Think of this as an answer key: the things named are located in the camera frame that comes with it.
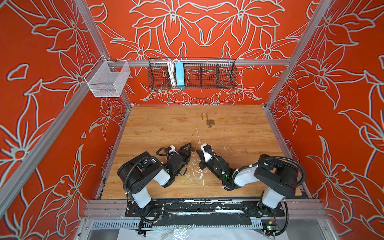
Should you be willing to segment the brass padlock with steel shackle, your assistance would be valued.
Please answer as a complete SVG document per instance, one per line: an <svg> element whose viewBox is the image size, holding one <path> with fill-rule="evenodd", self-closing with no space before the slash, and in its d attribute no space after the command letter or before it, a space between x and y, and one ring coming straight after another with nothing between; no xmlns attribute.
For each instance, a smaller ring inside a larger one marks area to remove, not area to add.
<svg viewBox="0 0 384 240"><path fill-rule="evenodd" d="M212 128L215 125L215 121L213 119L210 119L207 113L201 114L202 121L204 120L204 118L206 120L206 125L208 128Z"/></svg>

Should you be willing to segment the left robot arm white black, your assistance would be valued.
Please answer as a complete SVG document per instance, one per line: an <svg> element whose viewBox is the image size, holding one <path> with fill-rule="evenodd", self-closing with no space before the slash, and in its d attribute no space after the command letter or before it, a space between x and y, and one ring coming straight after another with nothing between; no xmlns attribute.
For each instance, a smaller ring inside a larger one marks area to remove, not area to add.
<svg viewBox="0 0 384 240"><path fill-rule="evenodd" d="M183 176L191 160L192 144L178 150L175 146L160 148L153 156L144 152L119 167L117 175L123 182L123 189L133 203L136 213L145 223L155 223L161 217L161 208L156 207L148 192L151 181L167 188L176 177Z"/></svg>

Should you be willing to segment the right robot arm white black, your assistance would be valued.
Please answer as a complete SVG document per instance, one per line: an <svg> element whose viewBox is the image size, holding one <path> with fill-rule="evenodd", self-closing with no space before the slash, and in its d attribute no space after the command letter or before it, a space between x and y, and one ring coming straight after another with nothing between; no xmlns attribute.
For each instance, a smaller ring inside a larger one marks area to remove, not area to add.
<svg viewBox="0 0 384 240"><path fill-rule="evenodd" d="M256 182L265 184L268 188L262 194L260 208L276 209L285 198L295 195L296 188L307 176L302 165L287 157L262 154L257 162L234 169L209 145L197 150L197 154L201 160L200 168L209 169L228 192Z"/></svg>

